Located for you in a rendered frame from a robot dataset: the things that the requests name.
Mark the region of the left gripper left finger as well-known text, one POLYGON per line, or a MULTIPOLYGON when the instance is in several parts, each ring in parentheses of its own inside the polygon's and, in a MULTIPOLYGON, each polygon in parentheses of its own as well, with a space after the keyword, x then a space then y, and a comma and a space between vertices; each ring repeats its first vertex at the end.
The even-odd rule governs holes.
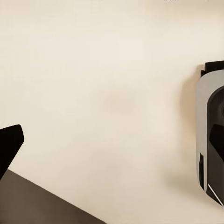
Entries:
POLYGON ((0 180, 24 142, 20 124, 0 129, 0 180))

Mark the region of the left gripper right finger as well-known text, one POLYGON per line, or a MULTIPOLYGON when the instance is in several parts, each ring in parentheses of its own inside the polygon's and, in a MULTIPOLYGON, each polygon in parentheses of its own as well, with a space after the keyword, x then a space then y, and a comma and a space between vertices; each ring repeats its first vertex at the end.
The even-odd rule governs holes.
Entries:
POLYGON ((209 140, 224 162, 224 126, 214 124, 210 132, 209 140))

